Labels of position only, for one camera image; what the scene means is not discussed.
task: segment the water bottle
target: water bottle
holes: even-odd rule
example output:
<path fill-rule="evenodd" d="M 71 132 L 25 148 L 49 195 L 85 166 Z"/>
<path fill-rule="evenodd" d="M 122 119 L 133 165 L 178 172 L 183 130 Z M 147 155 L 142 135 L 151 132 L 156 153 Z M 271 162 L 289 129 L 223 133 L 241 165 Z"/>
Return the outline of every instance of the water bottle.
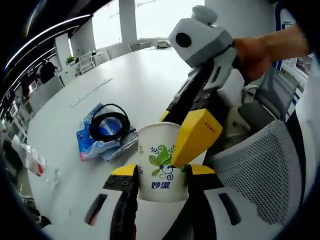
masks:
<path fill-rule="evenodd" d="M 34 148 L 21 143 L 17 135 L 13 137 L 12 148 L 19 154 L 22 164 L 32 173 L 46 180 L 51 189 L 58 184 L 60 178 L 59 170 L 51 167 Z"/>

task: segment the black cable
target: black cable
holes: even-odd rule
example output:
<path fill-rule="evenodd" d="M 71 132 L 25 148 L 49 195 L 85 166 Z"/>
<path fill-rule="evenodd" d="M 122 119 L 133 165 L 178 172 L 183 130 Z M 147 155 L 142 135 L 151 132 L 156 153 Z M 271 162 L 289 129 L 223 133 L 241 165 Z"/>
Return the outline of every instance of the black cable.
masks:
<path fill-rule="evenodd" d="M 97 113 L 99 113 L 101 111 L 101 109 L 103 109 L 106 106 L 115 106 L 118 109 L 120 109 L 124 114 L 120 113 L 120 112 L 107 112 L 107 113 L 103 113 L 99 116 L 96 117 Z M 118 132 L 116 132 L 113 135 L 103 135 L 100 133 L 99 131 L 99 126 L 102 123 L 103 120 L 107 119 L 107 118 L 116 118 L 120 121 L 121 123 L 121 127 L 120 130 Z M 103 142 L 110 142 L 110 141 L 114 141 L 117 140 L 119 138 L 125 137 L 127 136 L 129 133 L 132 133 L 133 131 L 135 131 L 135 129 L 130 130 L 130 121 L 128 118 L 127 113 L 118 105 L 113 104 L 113 103 L 108 103 L 105 104 L 103 106 L 101 106 L 92 116 L 92 120 L 90 123 L 90 127 L 89 127 L 89 132 L 91 137 L 96 140 L 96 141 L 103 141 Z"/>

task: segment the white paper cup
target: white paper cup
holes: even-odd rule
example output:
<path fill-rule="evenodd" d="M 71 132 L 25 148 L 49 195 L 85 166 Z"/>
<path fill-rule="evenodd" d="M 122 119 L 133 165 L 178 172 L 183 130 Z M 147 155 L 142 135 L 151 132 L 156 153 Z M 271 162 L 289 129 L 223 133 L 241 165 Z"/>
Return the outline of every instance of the white paper cup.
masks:
<path fill-rule="evenodd" d="M 139 198 L 151 202 L 187 199 L 185 172 L 171 166 L 180 126 L 157 122 L 138 132 Z"/>

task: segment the round table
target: round table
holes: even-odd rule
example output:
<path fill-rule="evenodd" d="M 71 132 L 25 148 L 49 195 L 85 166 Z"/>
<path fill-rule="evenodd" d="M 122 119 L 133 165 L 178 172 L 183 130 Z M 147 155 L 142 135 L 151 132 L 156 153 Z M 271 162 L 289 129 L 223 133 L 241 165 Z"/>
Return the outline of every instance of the round table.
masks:
<path fill-rule="evenodd" d="M 89 208 L 92 202 L 88 198 L 101 190 L 114 169 L 137 162 L 136 149 L 111 162 L 80 160 L 76 132 L 81 129 L 82 119 L 98 103 L 121 106 L 131 125 L 140 129 L 159 121 L 189 71 L 190 67 L 173 49 L 144 49 L 93 68 L 55 94 L 33 117 L 28 129 L 28 144 L 43 155 L 50 166 L 60 170 L 60 181 L 53 194 L 43 179 L 28 171 L 37 209 L 43 214 L 49 213 L 53 224 L 79 215 L 73 209 Z M 196 162 L 202 163 L 204 155 Z M 161 239 L 184 203 L 138 199 L 136 239 L 150 239 L 147 233 L 150 231 L 153 239 Z"/>

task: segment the human hand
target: human hand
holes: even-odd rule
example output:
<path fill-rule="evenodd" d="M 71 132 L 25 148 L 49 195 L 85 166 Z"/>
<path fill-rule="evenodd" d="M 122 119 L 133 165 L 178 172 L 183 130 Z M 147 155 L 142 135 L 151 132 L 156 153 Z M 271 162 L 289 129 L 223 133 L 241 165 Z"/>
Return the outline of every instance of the human hand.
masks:
<path fill-rule="evenodd" d="M 234 39 L 237 56 L 243 67 L 243 71 L 251 81 L 262 77 L 271 66 L 271 57 L 267 45 L 262 38 L 244 37 Z"/>

